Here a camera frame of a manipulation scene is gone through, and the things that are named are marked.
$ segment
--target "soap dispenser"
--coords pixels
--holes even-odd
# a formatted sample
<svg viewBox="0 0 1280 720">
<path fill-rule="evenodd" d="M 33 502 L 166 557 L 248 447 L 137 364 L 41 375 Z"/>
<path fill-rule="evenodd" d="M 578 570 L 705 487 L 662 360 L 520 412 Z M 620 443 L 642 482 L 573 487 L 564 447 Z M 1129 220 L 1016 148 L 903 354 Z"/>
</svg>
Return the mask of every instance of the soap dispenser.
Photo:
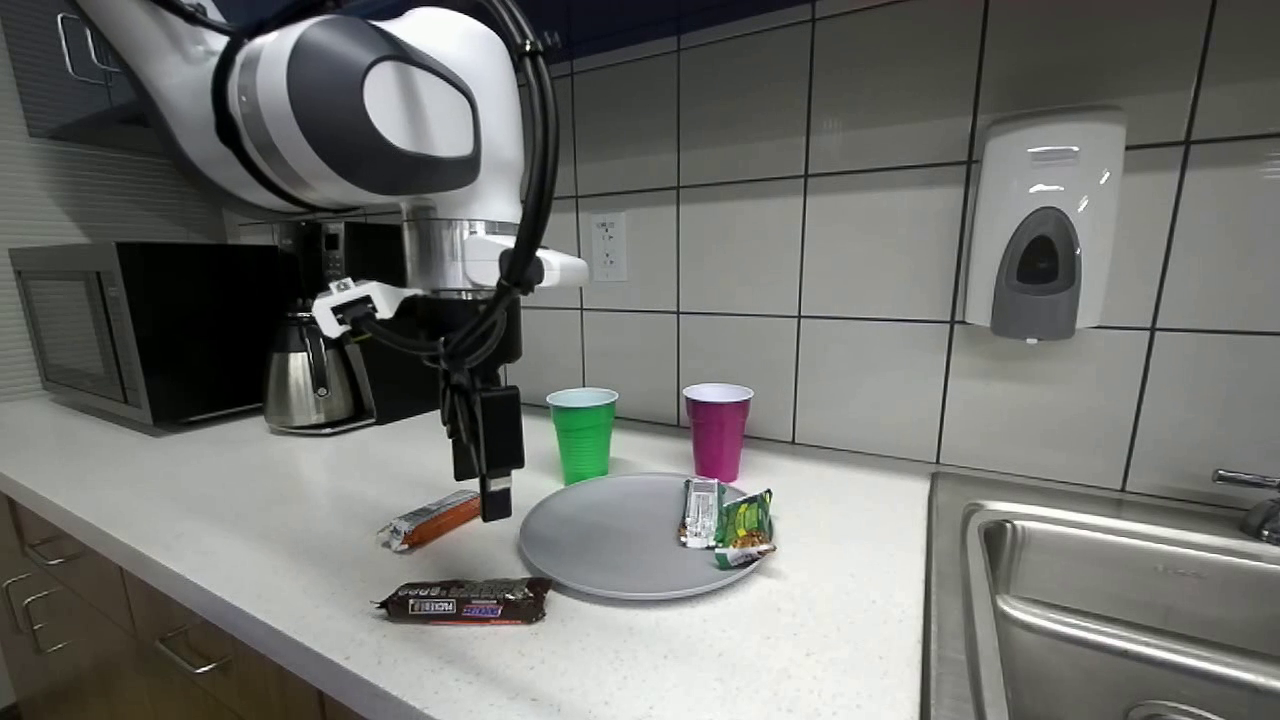
<svg viewBox="0 0 1280 720">
<path fill-rule="evenodd" d="M 1024 345 L 1098 325 L 1121 175 L 1114 113 L 995 124 L 984 146 L 963 321 Z"/>
</svg>

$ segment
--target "stainless steel sink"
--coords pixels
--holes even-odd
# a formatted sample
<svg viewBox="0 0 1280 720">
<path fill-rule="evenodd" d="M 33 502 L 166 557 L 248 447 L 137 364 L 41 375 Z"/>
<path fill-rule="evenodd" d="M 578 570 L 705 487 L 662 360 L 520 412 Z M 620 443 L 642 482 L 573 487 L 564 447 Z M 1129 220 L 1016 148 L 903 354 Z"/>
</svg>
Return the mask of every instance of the stainless steel sink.
<svg viewBox="0 0 1280 720">
<path fill-rule="evenodd" d="M 1235 522 L 941 475 L 929 718 L 1274 720 L 1280 547 Z"/>
</svg>

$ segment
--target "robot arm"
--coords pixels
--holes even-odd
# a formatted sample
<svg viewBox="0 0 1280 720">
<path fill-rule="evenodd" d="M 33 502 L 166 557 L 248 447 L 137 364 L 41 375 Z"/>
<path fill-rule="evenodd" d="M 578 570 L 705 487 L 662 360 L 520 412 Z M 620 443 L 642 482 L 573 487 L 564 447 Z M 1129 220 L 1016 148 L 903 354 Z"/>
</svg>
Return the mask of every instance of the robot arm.
<svg viewBox="0 0 1280 720">
<path fill-rule="evenodd" d="M 520 295 L 582 279 L 578 259 L 536 249 L 556 190 L 556 105 L 512 0 L 486 0 L 505 38 L 447 7 L 377 24 L 304 18 L 241 38 L 217 0 L 71 4 L 116 50 L 181 158 L 222 192 L 289 216 L 403 220 L 411 288 L 344 279 L 315 300 L 315 321 L 326 337 L 363 334 L 411 354 L 441 375 L 457 482 L 478 475 L 485 522 L 506 516 L 523 442 L 499 364 L 520 358 Z"/>
</svg>

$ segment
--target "plastic cup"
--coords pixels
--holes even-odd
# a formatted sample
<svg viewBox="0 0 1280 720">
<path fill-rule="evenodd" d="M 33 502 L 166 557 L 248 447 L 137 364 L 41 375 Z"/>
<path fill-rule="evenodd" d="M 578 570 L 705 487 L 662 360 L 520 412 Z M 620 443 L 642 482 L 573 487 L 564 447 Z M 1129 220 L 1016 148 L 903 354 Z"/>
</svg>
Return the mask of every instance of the plastic cup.
<svg viewBox="0 0 1280 720">
<path fill-rule="evenodd" d="M 690 474 L 730 485 L 745 462 L 750 390 L 745 384 L 689 384 L 682 407 L 690 427 Z"/>
<path fill-rule="evenodd" d="M 564 485 L 606 475 L 611 455 L 611 390 L 561 390 L 548 397 Z"/>
</svg>

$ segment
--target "pink cup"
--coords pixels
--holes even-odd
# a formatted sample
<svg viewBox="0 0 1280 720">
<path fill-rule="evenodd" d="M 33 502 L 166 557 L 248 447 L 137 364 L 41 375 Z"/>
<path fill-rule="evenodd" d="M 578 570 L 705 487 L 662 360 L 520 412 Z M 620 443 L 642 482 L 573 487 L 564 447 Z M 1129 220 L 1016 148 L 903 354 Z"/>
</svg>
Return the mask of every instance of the pink cup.
<svg viewBox="0 0 1280 720">
<path fill-rule="evenodd" d="M 690 427 L 690 470 L 707 482 L 737 482 L 749 437 L 750 390 L 745 384 L 689 384 L 682 407 Z"/>
</svg>

